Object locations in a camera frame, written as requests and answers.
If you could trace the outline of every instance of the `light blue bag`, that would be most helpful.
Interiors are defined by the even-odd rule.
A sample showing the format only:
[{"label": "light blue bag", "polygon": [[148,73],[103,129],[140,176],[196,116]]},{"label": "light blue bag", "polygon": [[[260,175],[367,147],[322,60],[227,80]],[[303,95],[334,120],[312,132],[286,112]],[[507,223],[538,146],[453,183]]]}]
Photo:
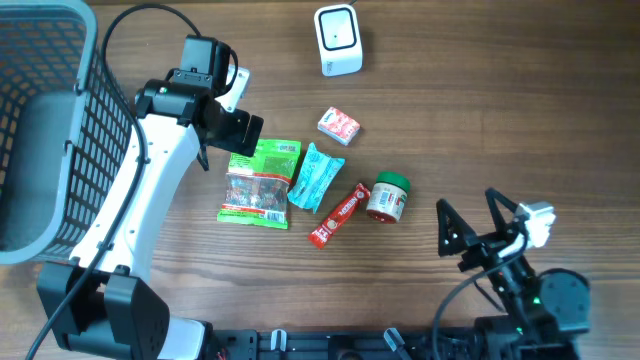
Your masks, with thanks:
[{"label": "light blue bag", "polygon": [[342,165],[344,159],[334,159],[316,150],[314,143],[309,144],[296,186],[287,195],[289,201],[302,209],[313,209],[315,214]]}]

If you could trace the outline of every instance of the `red wrapper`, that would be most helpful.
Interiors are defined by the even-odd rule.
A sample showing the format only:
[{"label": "red wrapper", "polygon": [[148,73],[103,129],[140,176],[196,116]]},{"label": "red wrapper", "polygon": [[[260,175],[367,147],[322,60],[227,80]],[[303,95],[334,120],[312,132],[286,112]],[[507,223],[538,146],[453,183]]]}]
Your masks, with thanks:
[{"label": "red wrapper", "polygon": [[369,189],[362,184],[358,184],[356,190],[344,199],[340,205],[329,214],[329,217],[309,235],[309,241],[317,246],[318,249],[324,248],[333,234],[335,234],[342,224],[356,211],[358,205],[369,199],[369,196],[371,196]]}]

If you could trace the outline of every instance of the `basket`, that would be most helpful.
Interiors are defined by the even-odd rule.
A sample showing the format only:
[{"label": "basket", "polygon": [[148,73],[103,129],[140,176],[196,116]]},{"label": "basket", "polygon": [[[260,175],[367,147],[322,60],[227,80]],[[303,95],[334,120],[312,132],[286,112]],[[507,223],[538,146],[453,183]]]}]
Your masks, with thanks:
[{"label": "basket", "polygon": [[0,264],[67,260],[120,168],[132,124],[96,37],[81,1],[0,3]]}]

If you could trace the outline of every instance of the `wooden table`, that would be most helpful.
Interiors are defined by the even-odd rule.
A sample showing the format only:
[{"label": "wooden table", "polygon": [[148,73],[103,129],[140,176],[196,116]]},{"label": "wooden table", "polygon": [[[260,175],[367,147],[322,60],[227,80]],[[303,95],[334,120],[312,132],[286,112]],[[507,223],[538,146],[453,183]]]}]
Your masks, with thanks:
[{"label": "wooden table", "polygon": [[[318,211],[290,208],[289,230],[216,221],[229,154],[194,162],[166,217],[152,287],[176,315],[216,328],[419,329],[468,274],[436,253],[445,197],[480,232],[483,191],[547,200],[553,238],[527,257],[592,284],[585,359],[640,352],[640,7],[634,2],[374,1],[356,5],[364,67],[325,78],[313,28],[321,2],[178,5],[203,34],[230,44],[254,76],[240,108],[263,138],[295,139],[346,159]],[[100,28],[125,7],[95,6]],[[132,96],[180,62],[187,28],[147,11],[118,27],[109,60]],[[329,106],[360,121],[343,147],[316,130]],[[358,181],[381,170],[412,181],[402,223],[358,212],[322,251],[306,239]],[[0,358],[23,357],[45,321],[40,266],[0,269]],[[494,311],[474,290],[444,325]],[[80,359],[52,337],[39,358]]]}]

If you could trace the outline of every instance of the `jar with green lid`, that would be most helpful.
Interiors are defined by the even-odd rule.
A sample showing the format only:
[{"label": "jar with green lid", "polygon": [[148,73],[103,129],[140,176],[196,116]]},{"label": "jar with green lid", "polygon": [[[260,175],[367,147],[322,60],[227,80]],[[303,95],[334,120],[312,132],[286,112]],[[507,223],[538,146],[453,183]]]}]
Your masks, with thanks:
[{"label": "jar with green lid", "polygon": [[410,189],[411,183],[406,177],[390,171],[381,172],[371,191],[367,214],[385,224],[395,224],[400,221]]}]

